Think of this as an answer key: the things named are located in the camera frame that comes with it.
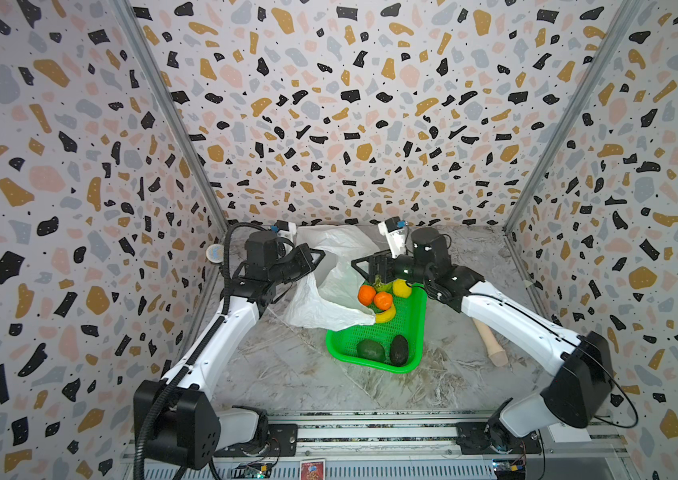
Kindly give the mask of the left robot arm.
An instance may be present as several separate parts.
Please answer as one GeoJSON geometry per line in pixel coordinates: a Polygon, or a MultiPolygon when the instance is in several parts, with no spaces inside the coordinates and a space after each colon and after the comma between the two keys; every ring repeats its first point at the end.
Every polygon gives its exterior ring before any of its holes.
{"type": "Polygon", "coordinates": [[[252,458],[273,449],[265,410],[233,406],[217,411],[212,400],[219,378],[248,332],[279,300],[281,285],[313,273],[325,251],[295,241],[296,228],[250,224],[245,258],[231,267],[232,237],[213,245],[208,258],[219,264],[220,304],[205,329],[174,366],[158,380],[145,380],[134,394],[133,476],[146,476],[146,462],[177,466],[175,478],[214,466],[216,453],[232,449],[252,458]]]}

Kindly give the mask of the bumpy green custard apple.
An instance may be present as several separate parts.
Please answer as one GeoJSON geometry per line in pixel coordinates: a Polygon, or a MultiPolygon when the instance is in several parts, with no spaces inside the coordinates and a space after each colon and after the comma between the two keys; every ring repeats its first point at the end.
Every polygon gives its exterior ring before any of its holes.
{"type": "Polygon", "coordinates": [[[375,288],[375,290],[377,292],[390,293],[393,290],[393,283],[392,282],[384,282],[380,275],[377,275],[375,277],[375,280],[372,283],[372,286],[375,288]]]}

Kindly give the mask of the dark brown avocado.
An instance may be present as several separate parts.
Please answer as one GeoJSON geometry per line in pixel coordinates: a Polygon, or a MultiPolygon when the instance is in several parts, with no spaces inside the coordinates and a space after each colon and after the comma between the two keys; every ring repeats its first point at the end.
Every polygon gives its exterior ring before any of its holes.
{"type": "Polygon", "coordinates": [[[403,335],[396,335],[390,346],[390,363],[393,366],[401,367],[409,361],[409,343],[403,335]]]}

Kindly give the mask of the yellow banana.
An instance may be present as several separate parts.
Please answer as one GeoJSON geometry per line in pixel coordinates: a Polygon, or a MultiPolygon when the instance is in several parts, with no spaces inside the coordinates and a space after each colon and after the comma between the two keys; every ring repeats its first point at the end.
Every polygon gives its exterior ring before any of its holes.
{"type": "Polygon", "coordinates": [[[392,304],[387,310],[380,311],[376,314],[375,323],[376,324],[386,324],[391,322],[397,314],[397,310],[394,304],[392,304]]]}

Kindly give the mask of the orange tangerine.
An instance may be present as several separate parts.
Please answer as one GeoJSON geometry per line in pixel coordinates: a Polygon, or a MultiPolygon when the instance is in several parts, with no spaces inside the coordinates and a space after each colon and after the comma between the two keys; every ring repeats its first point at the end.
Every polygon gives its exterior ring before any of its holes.
{"type": "Polygon", "coordinates": [[[394,306],[394,297],[389,292],[377,292],[374,296],[373,303],[380,311],[388,311],[394,306]]]}
{"type": "Polygon", "coordinates": [[[358,301],[364,306],[370,306],[377,295],[376,289],[371,285],[362,285],[358,291],[358,301]]]}

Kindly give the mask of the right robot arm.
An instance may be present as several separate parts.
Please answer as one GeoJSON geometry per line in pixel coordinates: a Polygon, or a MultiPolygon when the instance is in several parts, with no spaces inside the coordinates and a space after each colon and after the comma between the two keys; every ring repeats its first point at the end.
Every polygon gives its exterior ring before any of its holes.
{"type": "Polygon", "coordinates": [[[404,280],[453,310],[486,324],[534,358],[552,377],[539,392],[505,401],[489,418],[484,436],[493,448],[544,427],[587,427],[616,385],[607,340],[577,334],[512,300],[485,277],[457,265],[447,237],[432,227],[407,234],[380,224],[388,249],[352,260],[367,281],[404,280]]]}

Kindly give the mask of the yellow lemon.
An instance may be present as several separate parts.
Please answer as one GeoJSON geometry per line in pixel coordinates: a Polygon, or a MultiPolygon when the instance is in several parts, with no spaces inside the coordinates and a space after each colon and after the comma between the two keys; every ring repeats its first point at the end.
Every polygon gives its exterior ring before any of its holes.
{"type": "Polygon", "coordinates": [[[413,293],[413,288],[405,280],[398,279],[392,283],[392,293],[397,298],[408,299],[413,293]]]}

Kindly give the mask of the white plastic bag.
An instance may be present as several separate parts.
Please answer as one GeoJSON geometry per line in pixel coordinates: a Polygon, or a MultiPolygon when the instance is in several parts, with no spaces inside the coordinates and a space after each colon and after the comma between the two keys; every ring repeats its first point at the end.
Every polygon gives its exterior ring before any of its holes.
{"type": "Polygon", "coordinates": [[[297,282],[284,313],[285,322],[331,331],[373,325],[376,314],[358,300],[364,278],[351,262],[376,253],[378,245],[354,225],[300,227],[296,240],[326,256],[314,272],[297,282]]]}

